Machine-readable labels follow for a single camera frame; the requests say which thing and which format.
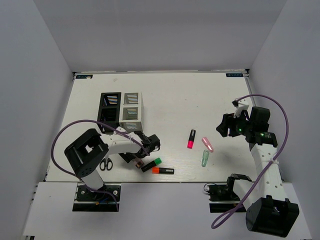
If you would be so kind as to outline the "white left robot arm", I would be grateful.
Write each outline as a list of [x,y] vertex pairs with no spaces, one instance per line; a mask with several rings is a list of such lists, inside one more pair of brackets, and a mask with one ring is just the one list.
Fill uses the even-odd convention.
[[113,134],[98,133],[90,128],[72,142],[64,154],[75,176],[88,186],[88,193],[99,200],[105,196],[106,187],[97,171],[103,159],[110,155],[122,155],[125,160],[143,159],[159,149],[160,139],[146,136],[142,131],[126,132],[118,127]]

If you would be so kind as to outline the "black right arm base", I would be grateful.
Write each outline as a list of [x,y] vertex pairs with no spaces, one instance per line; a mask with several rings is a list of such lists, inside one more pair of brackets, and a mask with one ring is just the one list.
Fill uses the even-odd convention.
[[208,195],[210,213],[224,213],[236,207],[240,199],[226,184],[206,183],[203,191]]

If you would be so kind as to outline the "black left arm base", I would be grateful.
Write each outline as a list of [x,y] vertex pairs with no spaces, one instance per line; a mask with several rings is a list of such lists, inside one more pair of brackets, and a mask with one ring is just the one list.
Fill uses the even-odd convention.
[[93,213],[117,212],[117,206],[120,207],[121,185],[105,185],[102,190],[113,194],[116,201],[107,193],[93,192],[84,185],[78,184],[75,191],[72,211]]

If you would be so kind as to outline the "black handled scissors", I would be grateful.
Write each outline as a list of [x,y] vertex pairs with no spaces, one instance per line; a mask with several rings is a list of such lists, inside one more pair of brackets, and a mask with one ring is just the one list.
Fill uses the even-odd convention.
[[99,169],[101,171],[111,171],[113,169],[113,162],[108,155],[106,155],[99,163]]

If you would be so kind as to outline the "pink capped black highlighter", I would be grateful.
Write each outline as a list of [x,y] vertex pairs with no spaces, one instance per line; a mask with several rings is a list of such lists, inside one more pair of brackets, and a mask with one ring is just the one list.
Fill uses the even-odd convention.
[[189,135],[189,139],[188,139],[188,143],[187,143],[187,148],[188,149],[192,149],[193,148],[194,141],[195,141],[195,135],[196,135],[196,131],[194,129],[192,129],[190,131],[190,135]]

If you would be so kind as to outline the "orange capped black highlighter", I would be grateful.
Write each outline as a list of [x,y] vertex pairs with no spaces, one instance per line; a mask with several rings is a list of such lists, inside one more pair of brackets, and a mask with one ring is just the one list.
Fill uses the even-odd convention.
[[153,174],[157,175],[173,175],[175,170],[173,168],[165,168],[165,167],[153,167],[151,169]]

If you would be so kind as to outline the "pink translucent tube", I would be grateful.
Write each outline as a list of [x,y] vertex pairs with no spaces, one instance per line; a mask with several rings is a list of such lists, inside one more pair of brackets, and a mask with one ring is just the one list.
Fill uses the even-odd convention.
[[210,152],[210,153],[213,153],[214,152],[214,148],[212,146],[212,144],[210,143],[210,141],[208,140],[207,137],[203,137],[201,139],[202,143],[205,145],[205,147],[207,148],[207,150]]

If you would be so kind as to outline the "pink capped clear tube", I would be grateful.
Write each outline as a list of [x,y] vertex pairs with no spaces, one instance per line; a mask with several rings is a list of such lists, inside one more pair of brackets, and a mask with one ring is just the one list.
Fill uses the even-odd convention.
[[134,158],[132,161],[134,162],[136,168],[138,168],[138,169],[141,169],[141,168],[145,165],[145,163],[143,162],[143,160],[140,159],[140,158],[137,158],[137,157]]

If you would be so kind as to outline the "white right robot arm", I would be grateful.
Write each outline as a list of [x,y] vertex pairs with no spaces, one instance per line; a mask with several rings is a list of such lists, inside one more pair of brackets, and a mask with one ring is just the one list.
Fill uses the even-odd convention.
[[232,174],[227,179],[226,195],[246,210],[245,223],[251,232],[285,238],[288,236],[300,210],[289,200],[277,161],[278,142],[269,131],[270,111],[263,107],[226,113],[216,130],[222,137],[244,136],[249,144],[257,178],[252,181],[243,174]]

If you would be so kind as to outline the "green capped black highlighter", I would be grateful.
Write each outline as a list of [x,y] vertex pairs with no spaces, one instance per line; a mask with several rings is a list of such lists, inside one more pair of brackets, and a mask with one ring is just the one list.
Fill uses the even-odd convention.
[[145,173],[146,171],[152,169],[153,167],[158,166],[161,163],[162,163],[162,160],[161,160],[161,158],[158,157],[155,160],[153,160],[153,161],[149,162],[148,164],[144,165],[141,168],[141,170],[142,170],[143,173]]

